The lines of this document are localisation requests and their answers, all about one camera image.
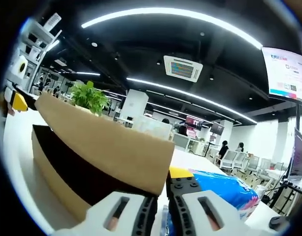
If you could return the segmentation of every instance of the blue package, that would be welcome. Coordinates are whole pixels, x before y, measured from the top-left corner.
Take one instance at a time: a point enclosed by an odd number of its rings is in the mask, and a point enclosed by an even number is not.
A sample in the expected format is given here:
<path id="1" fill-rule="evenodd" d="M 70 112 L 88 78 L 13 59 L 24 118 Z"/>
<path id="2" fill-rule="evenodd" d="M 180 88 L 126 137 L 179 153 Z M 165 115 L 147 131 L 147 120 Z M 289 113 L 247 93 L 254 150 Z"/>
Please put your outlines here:
<path id="1" fill-rule="evenodd" d="M 202 191 L 211 190 L 234 206 L 246 220 L 259 203 L 257 193 L 237 177 L 189 169 L 199 183 Z M 174 236 L 174 226 L 168 216 L 169 235 Z"/>

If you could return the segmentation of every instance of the white table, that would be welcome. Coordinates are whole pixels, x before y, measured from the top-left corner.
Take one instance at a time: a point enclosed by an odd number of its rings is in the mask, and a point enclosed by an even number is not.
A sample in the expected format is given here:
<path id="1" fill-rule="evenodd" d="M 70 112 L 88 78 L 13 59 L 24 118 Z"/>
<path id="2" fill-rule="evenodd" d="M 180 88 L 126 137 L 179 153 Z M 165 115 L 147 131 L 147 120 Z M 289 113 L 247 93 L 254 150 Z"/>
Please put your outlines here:
<path id="1" fill-rule="evenodd" d="M 270 178 L 273 178 L 274 180 L 279 180 L 282 175 L 284 174 L 285 171 L 281 171 L 281 170 L 266 170 L 266 172 L 268 173 L 268 176 Z"/>
<path id="2" fill-rule="evenodd" d="M 39 112 L 31 109 L 27 112 L 16 113 L 14 117 L 8 115 L 3 137 L 2 161 L 23 206 L 39 227 L 49 235 L 54 230 L 73 227 L 76 225 L 76 220 L 49 189 L 33 162 L 32 124 L 45 125 L 46 123 Z M 207 159 L 180 150 L 174 151 L 171 165 L 224 174 Z M 162 216 L 160 210 L 167 204 L 164 186 L 158 199 L 159 211 L 152 228 L 151 235 L 153 236 L 159 235 Z M 278 214 L 260 202 L 246 224 L 270 231 L 268 223 L 274 216 Z"/>

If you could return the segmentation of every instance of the green plant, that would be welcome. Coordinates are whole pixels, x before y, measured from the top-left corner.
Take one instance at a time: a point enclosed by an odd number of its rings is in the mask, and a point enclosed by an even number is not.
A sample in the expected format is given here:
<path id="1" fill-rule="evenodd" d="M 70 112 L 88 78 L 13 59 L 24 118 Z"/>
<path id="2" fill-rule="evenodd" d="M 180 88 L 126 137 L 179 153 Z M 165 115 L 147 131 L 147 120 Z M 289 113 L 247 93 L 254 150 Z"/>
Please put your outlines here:
<path id="1" fill-rule="evenodd" d="M 80 107 L 89 109 L 94 114 L 101 114 L 105 107 L 108 107 L 109 101 L 102 91 L 93 87 L 93 82 L 88 81 L 86 85 L 75 84 L 71 88 L 72 103 Z"/>

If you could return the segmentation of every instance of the person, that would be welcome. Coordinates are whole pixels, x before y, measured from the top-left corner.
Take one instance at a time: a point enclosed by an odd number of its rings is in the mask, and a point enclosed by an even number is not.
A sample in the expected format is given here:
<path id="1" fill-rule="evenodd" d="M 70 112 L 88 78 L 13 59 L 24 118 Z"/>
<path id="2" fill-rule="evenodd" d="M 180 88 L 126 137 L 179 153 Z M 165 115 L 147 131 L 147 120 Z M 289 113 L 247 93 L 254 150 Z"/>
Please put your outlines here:
<path id="1" fill-rule="evenodd" d="M 56 93 L 56 92 L 58 92 L 59 91 L 59 86 L 57 86 L 56 88 L 54 88 L 54 94 Z"/>
<path id="2" fill-rule="evenodd" d="M 223 142 L 222 142 L 222 147 L 221 147 L 221 149 L 220 149 L 220 151 L 219 151 L 219 158 L 220 159 L 222 159 L 223 157 L 224 157 L 224 155 L 225 155 L 225 153 L 226 153 L 226 151 L 229 149 L 229 147 L 228 147 L 228 141 L 226 141 L 226 140 L 224 140 Z"/>
<path id="3" fill-rule="evenodd" d="M 163 123 L 166 123 L 166 124 L 169 124 L 169 123 L 170 123 L 169 119 L 167 119 L 167 118 L 164 118 L 164 119 L 162 120 L 162 122 L 163 122 Z"/>
<path id="4" fill-rule="evenodd" d="M 44 84 L 43 84 L 43 77 L 39 78 L 39 84 L 38 84 L 38 91 L 43 91 Z"/>
<path id="5" fill-rule="evenodd" d="M 235 151 L 244 152 L 244 143 L 240 142 L 238 148 Z"/>
<path id="6" fill-rule="evenodd" d="M 182 134 L 182 135 L 185 135 L 185 136 L 188 136 L 187 135 L 187 127 L 185 125 L 181 125 L 179 127 L 179 131 L 178 131 L 179 134 Z"/>

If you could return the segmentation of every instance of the black ceiling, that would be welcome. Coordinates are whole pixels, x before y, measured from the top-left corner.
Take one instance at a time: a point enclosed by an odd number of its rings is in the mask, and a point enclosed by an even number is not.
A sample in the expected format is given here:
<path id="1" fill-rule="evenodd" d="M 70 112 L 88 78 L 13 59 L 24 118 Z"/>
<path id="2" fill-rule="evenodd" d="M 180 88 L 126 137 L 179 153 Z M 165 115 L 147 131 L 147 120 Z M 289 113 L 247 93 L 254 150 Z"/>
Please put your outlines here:
<path id="1" fill-rule="evenodd" d="M 234 118 L 251 122 L 204 101 L 163 88 L 138 84 L 126 77 L 154 82 L 187 91 L 242 114 L 282 101 L 267 97 L 268 83 L 260 50 L 237 35 L 208 22 L 182 16 L 146 14 L 107 20 L 86 29 L 81 24 L 98 16 L 140 7 L 173 7 L 205 13 L 224 20 L 248 33 L 264 46 L 300 54 L 291 31 L 258 0 L 109 0 L 52 2 L 44 14 L 45 22 L 53 13 L 62 20 L 53 29 L 62 30 L 60 44 L 47 53 L 43 64 L 56 70 L 96 72 L 100 77 L 65 74 L 75 80 L 92 80 L 99 89 L 125 94 L 128 89 L 152 90 Z M 197 83 L 166 75 L 164 55 L 197 61 L 204 65 Z M 62 58 L 67 67 L 54 60 Z M 148 92 L 149 101 L 208 120 L 222 117 L 199 107 Z M 254 118 L 264 120 L 262 116 Z"/>

